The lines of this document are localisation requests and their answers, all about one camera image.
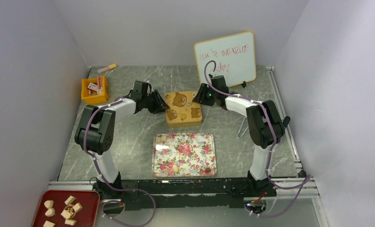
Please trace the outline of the gold chocolate tin box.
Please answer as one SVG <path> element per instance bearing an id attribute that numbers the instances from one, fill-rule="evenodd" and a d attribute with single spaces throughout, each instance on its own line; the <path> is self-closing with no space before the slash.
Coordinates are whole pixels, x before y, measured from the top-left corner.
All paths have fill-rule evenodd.
<path id="1" fill-rule="evenodd" d="M 192 127 L 192 126 L 198 126 L 202 124 L 202 117 L 199 118 L 186 118 L 183 121 L 181 118 L 176 118 L 173 120 L 170 120 L 168 117 L 166 117 L 166 123 L 169 128 L 181 128 L 181 127 Z"/>

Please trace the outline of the silver tin lid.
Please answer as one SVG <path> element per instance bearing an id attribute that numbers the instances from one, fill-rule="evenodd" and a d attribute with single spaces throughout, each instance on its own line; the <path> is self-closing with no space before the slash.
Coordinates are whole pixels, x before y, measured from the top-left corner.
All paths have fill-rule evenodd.
<path id="1" fill-rule="evenodd" d="M 166 111 L 166 117 L 170 120 L 181 118 L 199 118 L 202 116 L 201 105 L 193 102 L 197 91 L 179 91 L 165 94 L 165 102 L 170 106 Z"/>

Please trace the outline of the floral rectangular tray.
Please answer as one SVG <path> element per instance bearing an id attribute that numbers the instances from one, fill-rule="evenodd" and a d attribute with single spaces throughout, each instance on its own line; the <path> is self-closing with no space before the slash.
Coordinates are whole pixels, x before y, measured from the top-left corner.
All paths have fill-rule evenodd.
<path id="1" fill-rule="evenodd" d="M 156 137 L 167 136 L 156 144 Z M 179 172 L 172 169 L 177 165 Z M 152 174 L 155 177 L 213 176 L 217 172 L 214 137 L 210 133 L 158 134 L 153 141 Z"/>

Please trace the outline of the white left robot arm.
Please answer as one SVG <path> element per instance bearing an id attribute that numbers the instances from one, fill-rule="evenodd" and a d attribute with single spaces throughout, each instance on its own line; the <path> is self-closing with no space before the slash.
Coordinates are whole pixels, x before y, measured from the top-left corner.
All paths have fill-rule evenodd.
<path id="1" fill-rule="evenodd" d="M 128 95 L 102 106 L 87 105 L 82 112 L 74 140 L 91 157 L 98 181 L 105 183 L 103 192 L 111 199 L 122 192 L 121 174 L 110 152 L 115 123 L 144 109 L 159 114 L 170 110 L 170 106 L 150 83 L 136 80 Z"/>

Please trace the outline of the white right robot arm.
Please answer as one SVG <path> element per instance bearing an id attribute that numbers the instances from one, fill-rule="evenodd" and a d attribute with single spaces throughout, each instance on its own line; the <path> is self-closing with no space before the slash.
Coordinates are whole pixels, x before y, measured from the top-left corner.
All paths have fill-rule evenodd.
<path id="1" fill-rule="evenodd" d="M 253 162 L 249 173 L 253 177 L 247 182 L 247 191 L 252 196 L 260 195 L 265 184 L 262 180 L 269 178 L 271 153 L 285 135 L 284 121 L 272 100 L 255 101 L 238 93 L 229 93 L 223 76 L 206 76 L 193 99 L 201 105 L 216 104 L 224 110 L 236 112 L 247 119 L 250 138 L 255 144 Z"/>

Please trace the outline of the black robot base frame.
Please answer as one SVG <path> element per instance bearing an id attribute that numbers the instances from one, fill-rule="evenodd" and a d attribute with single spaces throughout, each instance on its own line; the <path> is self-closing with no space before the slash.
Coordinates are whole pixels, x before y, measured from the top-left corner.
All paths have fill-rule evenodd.
<path id="1" fill-rule="evenodd" d="M 104 201 L 120 200 L 127 210 L 184 207 L 242 208 L 244 203 L 265 197 L 276 197 L 271 183 L 256 182 L 250 177 L 179 179 L 179 180 L 122 180 L 121 191 L 103 182 L 92 184 Z"/>

